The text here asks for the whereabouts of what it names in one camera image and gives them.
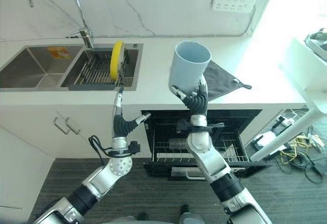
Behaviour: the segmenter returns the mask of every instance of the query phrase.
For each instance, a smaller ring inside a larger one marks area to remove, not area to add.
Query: floor
[[[313,125],[313,131],[327,138],[327,119]],[[253,153],[247,147],[248,154]],[[309,150],[313,159],[327,157],[315,149]],[[147,177],[143,162],[148,159],[133,159],[132,171],[120,179],[108,195],[85,215],[84,223],[103,223],[120,216],[137,216],[147,212],[150,220],[176,223],[179,208],[189,204],[191,211],[200,214],[205,223],[226,223],[228,216],[222,211],[217,197],[207,182],[174,182],[164,178]],[[276,161],[271,167],[242,179],[257,202],[273,223],[326,223],[327,180],[314,184],[307,180],[301,170],[282,165],[290,171],[280,171]],[[43,185],[30,220],[49,202],[68,196],[84,178],[99,167],[98,159],[57,159]]]

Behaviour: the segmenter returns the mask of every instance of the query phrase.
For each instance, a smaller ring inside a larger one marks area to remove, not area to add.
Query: marble backsplash
[[[0,0],[0,39],[65,37],[82,25],[73,0]],[[256,0],[248,33],[266,3]],[[243,33],[251,14],[215,12],[211,0],[80,0],[93,34],[194,36]]]

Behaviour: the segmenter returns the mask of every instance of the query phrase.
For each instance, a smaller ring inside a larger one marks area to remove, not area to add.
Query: faucet
[[[30,4],[30,7],[34,7],[33,0],[28,0],[28,1],[29,1],[29,4]],[[84,28],[81,28],[79,31],[71,33],[71,34],[80,33],[85,45],[88,48],[93,48],[93,42],[92,42],[92,39],[91,39],[92,38],[92,32],[91,32],[91,29],[90,29],[90,27],[88,26],[88,24],[86,22],[85,15],[84,15],[84,12],[82,10],[81,3],[80,3],[79,0],[75,0],[75,2],[76,2],[76,5],[77,5],[77,8],[78,8],[78,11],[80,13],[80,16],[82,18]]]

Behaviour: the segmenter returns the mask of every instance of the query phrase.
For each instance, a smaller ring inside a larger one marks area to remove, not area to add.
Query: sink basin
[[[82,46],[27,46],[0,71],[0,88],[56,87]]]

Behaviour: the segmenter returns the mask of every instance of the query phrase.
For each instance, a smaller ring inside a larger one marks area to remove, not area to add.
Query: gray towel
[[[208,85],[209,101],[212,101],[213,99],[228,94],[241,87],[246,89],[252,88],[250,85],[243,84],[213,61],[209,62],[203,75]]]

